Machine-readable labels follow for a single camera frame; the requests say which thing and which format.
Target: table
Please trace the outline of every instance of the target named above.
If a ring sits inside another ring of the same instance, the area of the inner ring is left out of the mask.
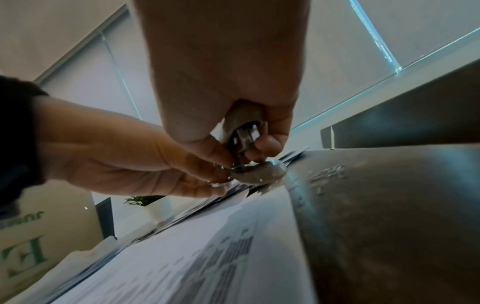
[[[322,304],[480,302],[479,144],[305,152],[283,184]]]

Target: person's left hand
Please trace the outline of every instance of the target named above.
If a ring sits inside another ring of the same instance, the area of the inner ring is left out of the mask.
[[[223,196],[227,171],[185,151],[159,126],[50,97],[33,102],[47,179],[114,195]]]

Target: white pot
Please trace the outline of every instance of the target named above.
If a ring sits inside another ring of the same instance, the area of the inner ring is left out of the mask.
[[[168,196],[163,197],[150,205],[143,207],[155,224],[166,224],[174,217],[172,202]]]

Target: table surface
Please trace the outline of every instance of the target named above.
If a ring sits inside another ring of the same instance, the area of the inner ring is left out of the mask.
[[[283,184],[322,304],[480,302],[480,145],[305,152]]]

